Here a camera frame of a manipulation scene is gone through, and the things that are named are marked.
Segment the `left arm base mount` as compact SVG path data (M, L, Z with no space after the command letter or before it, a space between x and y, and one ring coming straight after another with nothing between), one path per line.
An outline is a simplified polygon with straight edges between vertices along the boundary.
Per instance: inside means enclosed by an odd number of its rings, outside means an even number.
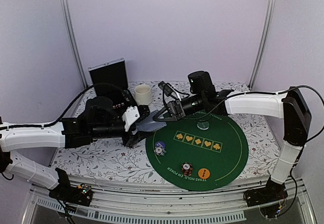
M90 206L93 197L92 187L81 183L78 186L59 184L54 189L49 190L49 197L65 203L82 206Z

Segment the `small poker chip stack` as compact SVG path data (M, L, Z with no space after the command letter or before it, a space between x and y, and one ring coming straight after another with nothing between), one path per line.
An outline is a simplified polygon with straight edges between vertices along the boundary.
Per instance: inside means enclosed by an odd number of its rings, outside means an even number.
M166 149L164 147L160 147L160 146L156 147L154 149L154 152L157 156L165 156L167 154Z

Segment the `clear dealer button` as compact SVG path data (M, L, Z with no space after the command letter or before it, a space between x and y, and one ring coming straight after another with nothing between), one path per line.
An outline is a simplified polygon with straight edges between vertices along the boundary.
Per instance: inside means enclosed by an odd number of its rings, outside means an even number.
M210 123L208 121L205 122L197 122L197 127L201 130L208 130Z

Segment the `aluminium poker chip case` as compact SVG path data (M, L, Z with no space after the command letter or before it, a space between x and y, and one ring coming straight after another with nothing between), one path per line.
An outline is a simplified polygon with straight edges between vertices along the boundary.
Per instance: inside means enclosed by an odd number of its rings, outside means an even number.
M95 86L97 96L105 96L112 100L113 105L124 103L128 106L137 106L137 102L129 90L126 62L124 58L119 58L110 62L88 67L91 80ZM128 90L132 96L132 105L125 101L123 90Z

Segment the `purple small blind button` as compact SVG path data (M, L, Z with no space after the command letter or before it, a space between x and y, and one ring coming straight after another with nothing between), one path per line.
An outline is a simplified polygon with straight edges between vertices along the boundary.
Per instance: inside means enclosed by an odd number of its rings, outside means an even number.
M160 147L160 148L166 148L166 144L163 141L158 141L154 145L155 148Z

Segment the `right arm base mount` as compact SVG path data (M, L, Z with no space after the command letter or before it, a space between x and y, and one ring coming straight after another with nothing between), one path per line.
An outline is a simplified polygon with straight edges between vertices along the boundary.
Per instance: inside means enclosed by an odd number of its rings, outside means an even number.
M248 207L283 200L287 197L285 184L278 184L272 180L267 181L267 184L262 188L248 189L243 195Z

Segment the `blue playing card deck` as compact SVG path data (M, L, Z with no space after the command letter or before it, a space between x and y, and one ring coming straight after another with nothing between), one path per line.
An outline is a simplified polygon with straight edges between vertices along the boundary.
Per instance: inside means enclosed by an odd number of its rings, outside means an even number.
M158 110L152 111L148 117L143 119L140 122L136 122L136 129L138 131L143 131L143 132L154 132L157 131L163 127L165 127L167 124L166 122L156 122L153 120L153 117L158 113Z

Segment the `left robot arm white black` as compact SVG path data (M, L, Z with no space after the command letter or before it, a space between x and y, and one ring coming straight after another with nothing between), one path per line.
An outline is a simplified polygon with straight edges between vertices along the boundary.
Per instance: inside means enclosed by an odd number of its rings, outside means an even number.
M131 147L145 138L146 133L136 132L136 122L149 116L146 105L138 105L126 90L111 83L96 83L118 91L125 108L114 106L112 100L97 96L87 100L84 111L76 118L61 114L50 123L12 124L1 122L1 174L18 175L53 191L65 201L75 197L67 173L51 169L32 161L17 152L23 148L56 147L78 148L89 145L96 139L121 138Z

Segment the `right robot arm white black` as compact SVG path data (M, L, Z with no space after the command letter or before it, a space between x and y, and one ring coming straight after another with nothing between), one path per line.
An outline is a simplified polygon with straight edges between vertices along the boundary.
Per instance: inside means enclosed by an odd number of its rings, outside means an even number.
M281 194L281 186L292 168L297 164L304 145L311 140L308 136L311 112L300 89L290 87L278 92L217 92L207 71L196 71L188 75L191 96L165 102L153 117L156 122L189 120L192 114L206 110L217 115L262 115L284 121L284 143L268 186L262 190L262 198L272 202Z

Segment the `orange big blind button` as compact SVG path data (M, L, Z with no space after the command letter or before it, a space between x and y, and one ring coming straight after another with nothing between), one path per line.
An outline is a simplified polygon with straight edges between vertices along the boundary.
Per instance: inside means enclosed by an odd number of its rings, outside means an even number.
M207 168L201 168L198 171L198 176L200 179L208 179L211 176L211 172Z

